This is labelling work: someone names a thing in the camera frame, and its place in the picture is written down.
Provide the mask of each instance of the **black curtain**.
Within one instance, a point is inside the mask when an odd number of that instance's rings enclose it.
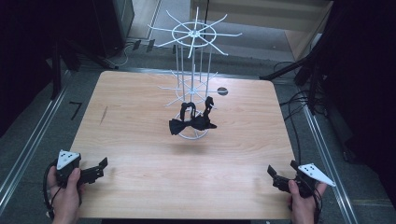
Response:
[[[345,146],[378,173],[396,207],[396,4],[335,1],[333,16],[343,10],[318,56],[324,89],[353,133]]]

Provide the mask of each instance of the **wooden table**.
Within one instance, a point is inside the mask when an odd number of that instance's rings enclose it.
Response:
[[[290,140],[271,82],[215,77],[210,90],[217,129],[198,140],[171,135],[179,112],[170,75],[104,72],[70,151],[80,167],[108,157],[105,176],[87,186],[82,217],[290,218],[288,193],[272,186],[271,164],[293,178]],[[204,110],[200,103],[197,109]]]

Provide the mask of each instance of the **hand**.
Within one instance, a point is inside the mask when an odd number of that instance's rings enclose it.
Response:
[[[79,168],[75,168],[67,180],[66,189],[59,189],[56,181],[56,168],[55,166],[50,167],[47,184],[49,186],[51,198],[56,194],[52,202],[55,214],[55,218],[52,223],[77,223],[79,207],[77,182],[80,177],[80,172],[81,170]]]
[[[317,185],[318,192],[315,193],[320,196],[323,195],[326,190],[327,184],[319,183]],[[289,190],[292,197],[292,212],[291,221],[293,224],[314,224],[315,223],[315,209],[316,204],[314,196],[308,198],[302,198],[300,191],[294,180],[289,181]]]

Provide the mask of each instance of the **finger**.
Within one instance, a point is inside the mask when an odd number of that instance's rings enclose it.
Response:
[[[326,183],[321,183],[321,182],[318,183],[317,191],[320,194],[320,196],[323,196],[324,191],[326,190],[326,188],[327,188],[327,184]]]
[[[53,186],[57,185],[55,166],[51,166],[49,168],[49,174],[47,175],[47,185],[49,186],[49,188],[52,188]]]
[[[79,168],[75,168],[72,172],[72,174],[70,174],[68,180],[67,180],[67,188],[66,190],[76,190],[76,186],[77,186],[77,182],[79,180],[79,176],[80,176],[80,169]]]
[[[300,196],[300,191],[298,190],[298,186],[294,180],[289,180],[289,191],[292,196]]]

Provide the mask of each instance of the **vertical white rod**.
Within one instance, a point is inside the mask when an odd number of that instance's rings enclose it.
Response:
[[[177,69],[177,87],[179,88],[180,79],[178,78],[178,74],[180,73],[178,70],[178,44],[176,44],[176,69]]]
[[[207,97],[207,89],[209,88],[209,74],[210,74],[210,63],[212,62],[212,46],[210,46],[210,51],[209,51],[209,63],[207,66],[207,77],[206,77],[206,97]]]
[[[190,100],[192,102],[193,95],[195,94],[194,91],[194,79],[195,79],[195,47],[192,47],[192,74],[191,74],[191,93],[190,93]]]
[[[201,76],[202,76],[202,58],[204,56],[204,48],[201,47],[201,64],[199,66],[199,82],[202,82]]]
[[[186,102],[186,92],[184,91],[184,56],[183,56],[183,45],[181,45],[180,54],[181,54],[181,85],[183,86],[183,102]]]

